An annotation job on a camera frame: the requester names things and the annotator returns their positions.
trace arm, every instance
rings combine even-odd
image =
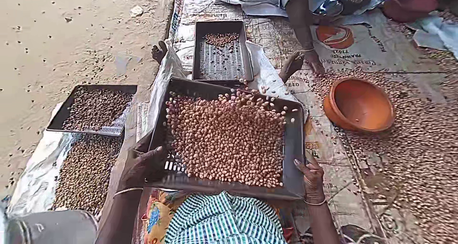
[[[129,150],[127,162],[129,163],[129,160],[132,161],[133,166],[127,169],[126,173],[121,177],[118,192],[129,188],[143,187],[145,178],[150,180],[162,178],[165,163],[164,150],[162,147],[158,147],[148,152],[151,137],[152,132],[143,137]],[[114,197],[106,223],[97,235],[96,244],[125,244],[132,242],[132,232],[141,193],[142,191],[139,189],[129,190]]]
[[[304,165],[295,159],[296,167],[304,174],[306,188],[306,202],[320,204],[325,200],[323,191],[323,168],[314,158],[309,159],[310,163]],[[307,209],[312,218],[313,243],[315,244],[339,244],[339,237],[336,227],[329,211],[328,203],[314,206],[307,204]]]
[[[114,197],[107,222],[97,236],[96,244],[125,244],[132,242],[141,190],[131,190]]]
[[[309,0],[289,0],[285,8],[289,23],[302,49],[309,50],[303,52],[304,59],[316,74],[323,74],[323,64],[318,57],[318,53],[313,50],[312,31],[310,30],[313,18],[309,11]]]

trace dirt ground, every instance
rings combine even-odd
[[[131,17],[136,5],[144,12]],[[172,9],[173,0],[0,1],[0,199],[74,86],[138,84],[147,93],[158,69],[151,48]]]

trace terracotta bowl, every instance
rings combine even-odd
[[[343,78],[333,83],[324,99],[324,112],[336,125],[348,130],[379,132],[394,122],[388,95],[358,78]]]

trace black rectangular tray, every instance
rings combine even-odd
[[[117,118],[113,122],[113,124],[111,124],[110,126],[103,126],[99,131],[90,130],[90,128],[88,128],[87,130],[64,130],[62,129],[65,120],[70,115],[70,111],[68,110],[68,108],[72,106],[73,101],[75,100],[74,98],[75,92],[77,88],[79,87],[84,87],[87,89],[108,89],[108,90],[113,90],[113,91],[122,91],[125,93],[130,93],[132,95],[134,95],[137,92],[137,85],[77,85],[76,87],[73,88],[72,92],[67,97],[67,99],[64,101],[59,111],[57,111],[56,115],[51,120],[51,122],[48,125],[48,128],[46,129],[51,130],[51,131],[91,133],[91,134],[100,134],[100,135],[106,135],[106,136],[121,136],[124,130],[125,120],[127,118],[127,114],[130,111],[132,102],[128,103],[122,115],[119,118]]]
[[[229,44],[226,44],[222,48],[224,57],[220,55],[216,52],[217,47],[205,42],[204,36],[209,33],[238,33],[239,39],[234,41],[234,51],[231,53]],[[213,84],[218,85],[229,81],[238,83],[240,78],[252,81],[253,69],[245,41],[245,23],[241,20],[196,22],[192,79],[213,81]]]
[[[169,100],[174,92],[178,95],[186,95],[188,97],[201,97],[207,100],[218,98],[219,94],[232,94],[230,88],[213,85],[200,81],[191,81],[173,77],[170,79],[167,86],[167,91],[162,97],[161,108],[156,121],[156,127],[153,130],[153,135],[149,149],[155,149],[158,146],[165,146],[165,138],[167,134],[165,102]],[[282,199],[282,200],[299,200],[304,196],[303,174],[295,167],[294,159],[304,160],[304,111],[302,105],[298,102],[277,98],[275,100],[275,108],[280,111],[283,106],[287,106],[290,112],[285,115],[288,123],[285,125],[283,154],[283,187],[266,188],[249,186],[239,182],[222,182],[219,180],[200,179],[197,177],[188,177],[185,173],[185,167],[181,163],[181,159],[169,152],[165,169],[168,174],[157,182],[147,182],[146,186],[157,188],[179,189],[199,193],[219,193],[226,190],[229,193],[251,196],[264,199]],[[296,112],[291,112],[292,109],[298,109]],[[290,123],[290,119],[294,117],[295,122]]]

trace metal tray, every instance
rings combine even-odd
[[[239,39],[234,41],[234,52],[230,52],[229,44],[222,48],[224,56],[216,52],[217,47],[205,42],[204,36],[209,33],[238,33]],[[245,41],[245,24],[241,20],[196,22],[192,79],[213,81],[219,85],[228,81],[238,82],[240,78],[252,81],[253,69]]]
[[[121,136],[125,120],[127,118],[127,114],[130,111],[130,107],[132,106],[132,102],[129,102],[125,107],[122,115],[118,117],[110,126],[103,126],[100,130],[95,131],[92,130],[90,127],[86,127],[84,130],[63,130],[62,126],[65,120],[70,115],[70,111],[68,108],[72,106],[74,101],[75,92],[79,87],[84,87],[87,89],[108,89],[113,91],[122,91],[125,93],[130,93],[134,95],[137,92],[137,85],[77,85],[73,88],[70,95],[67,97],[65,102],[60,107],[59,111],[57,111],[54,118],[48,125],[47,130],[51,131],[63,131],[63,132],[76,132],[76,133],[91,133],[91,134],[100,134],[106,136]]]
[[[167,86],[167,91],[161,100],[161,108],[156,121],[156,127],[153,130],[153,135],[149,149],[152,150],[158,146],[164,146],[167,126],[163,125],[166,122],[165,102],[169,100],[172,95],[170,92],[175,92],[179,95],[186,95],[188,97],[201,97],[207,100],[218,98],[219,94],[232,94],[230,88],[213,85],[200,81],[191,81],[179,78],[172,78]],[[285,159],[283,160],[283,187],[266,188],[249,186],[239,182],[222,182],[219,180],[200,179],[197,177],[188,177],[184,172],[185,167],[181,163],[178,155],[168,152],[167,162],[165,169],[168,174],[157,182],[147,182],[146,186],[157,188],[170,188],[180,189],[192,192],[203,193],[219,193],[226,190],[229,193],[252,196],[264,199],[282,199],[282,200],[299,200],[304,196],[303,174],[295,167],[294,159],[304,159],[304,112],[302,105],[289,100],[279,99],[275,100],[275,107],[280,110],[283,106],[289,109],[298,109],[296,112],[288,112],[285,117],[289,121],[292,117],[296,120],[292,123],[285,125],[283,153]]]

